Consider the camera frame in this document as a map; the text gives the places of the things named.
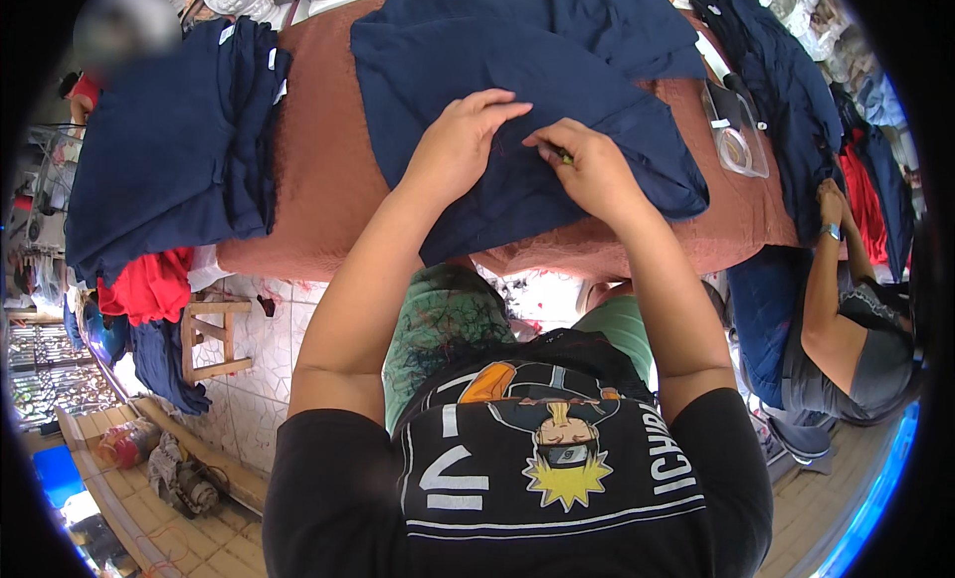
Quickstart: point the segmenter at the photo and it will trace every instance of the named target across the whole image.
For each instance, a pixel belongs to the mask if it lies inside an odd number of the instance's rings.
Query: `navy blue fabric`
[[[113,284],[149,252],[264,236],[274,220],[273,106],[291,55],[240,18],[197,25],[173,54],[113,79],[90,115],[67,218],[67,263]]]
[[[501,87],[534,104],[497,132],[484,176],[425,240],[425,264],[585,216],[537,151],[520,144],[563,117],[614,139],[668,219],[705,211],[706,182],[669,107],[631,84],[703,78],[696,39],[667,0],[388,0],[355,21],[352,54],[365,117],[392,188],[452,100]]]
[[[842,142],[839,111],[816,63],[758,0],[690,0],[719,37],[766,121],[779,165],[783,203],[799,242],[815,244],[822,220],[816,190],[826,178],[845,189],[834,154]]]
[[[183,342],[180,324],[165,319],[130,327],[136,377],[150,391],[168,399],[188,415],[209,411],[212,400],[201,383],[183,381]]]
[[[80,349],[84,348],[86,344],[83,343],[83,337],[79,334],[79,323],[77,322],[77,314],[70,310],[70,307],[67,306],[66,300],[69,298],[65,294],[63,295],[63,327],[66,328],[66,335],[70,339],[70,344],[74,348]]]
[[[915,210],[912,188],[901,175],[892,147],[878,126],[869,126],[855,146],[856,155],[869,173],[869,182],[876,190],[885,224],[885,252],[892,278],[901,282],[901,274],[912,250],[915,231]]]
[[[783,408],[783,353],[812,265],[810,250],[767,246],[726,271],[742,362],[753,392],[774,408]]]

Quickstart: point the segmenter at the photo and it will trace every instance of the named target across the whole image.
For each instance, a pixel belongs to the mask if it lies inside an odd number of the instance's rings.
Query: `folded navy shirt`
[[[110,286],[145,253],[271,231],[273,103],[291,61],[277,40],[247,17],[214,20],[113,79],[90,115],[67,219],[78,278]]]
[[[420,251],[428,265],[540,234],[585,213],[536,149],[538,128],[575,118],[620,146],[668,219],[709,206],[669,107],[632,80],[703,78],[697,35],[667,0],[388,0],[352,25],[376,161],[401,180],[424,130],[452,100],[501,87],[534,109],[495,135],[487,170]]]

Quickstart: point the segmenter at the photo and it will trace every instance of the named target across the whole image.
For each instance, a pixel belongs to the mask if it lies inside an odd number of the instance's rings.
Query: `brown tablecloth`
[[[275,132],[275,227],[264,238],[219,245],[222,269],[328,281],[388,194],[372,152],[349,47],[352,21],[383,1],[352,2],[279,34],[279,45],[292,52],[293,61]],[[715,36],[694,14],[684,13],[719,49]],[[703,82],[664,80],[641,86],[672,107],[710,187],[710,208],[673,226],[696,270],[704,274],[725,269],[766,244],[796,246],[769,141],[764,138],[769,178],[729,172],[719,163],[700,103]],[[473,260],[498,275],[531,268],[597,280],[629,275],[623,247],[609,227],[595,219],[476,253]]]

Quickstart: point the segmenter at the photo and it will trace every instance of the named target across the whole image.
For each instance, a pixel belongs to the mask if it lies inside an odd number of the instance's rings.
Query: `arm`
[[[379,206],[315,308],[292,373],[288,415],[350,410],[384,423],[381,367],[417,251],[438,216],[478,181],[491,139],[530,111],[490,89],[451,103],[425,132],[398,187]]]
[[[74,95],[70,99],[70,116],[77,124],[85,124],[93,110],[93,101],[86,95]]]
[[[660,373],[660,406],[672,422],[690,402],[735,389],[723,327],[700,278],[660,212],[633,178],[617,145],[571,119],[537,131],[524,144],[550,142],[574,158],[564,164],[539,148],[567,194],[610,226],[627,250],[633,290]]]
[[[832,179],[819,186],[818,200],[823,225],[839,226],[842,223],[840,195],[842,192]],[[849,394],[867,331],[839,314],[838,263],[839,242],[829,233],[823,233],[819,237],[816,258],[806,283],[802,333],[799,337],[806,355],[842,392]]]
[[[872,263],[869,262],[869,253],[865,251],[865,245],[862,243],[862,234],[856,226],[852,209],[842,190],[839,191],[839,197],[842,201],[842,232],[849,250],[849,273],[852,274],[853,284],[858,286],[866,276],[876,279],[876,273],[872,269]]]

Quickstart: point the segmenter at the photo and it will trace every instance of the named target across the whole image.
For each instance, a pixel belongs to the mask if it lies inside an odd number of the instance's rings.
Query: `cartoon character print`
[[[540,370],[549,368],[543,383]],[[521,369],[536,381],[518,382]],[[485,402],[501,424],[530,434],[533,455],[521,474],[527,490],[541,493],[541,507],[559,501],[564,512],[575,502],[588,507],[591,493],[603,493],[602,479],[613,472],[600,451],[597,425],[620,408],[614,388],[593,380],[601,399],[565,386],[563,367],[541,363],[494,362],[482,369],[460,395],[459,403]]]

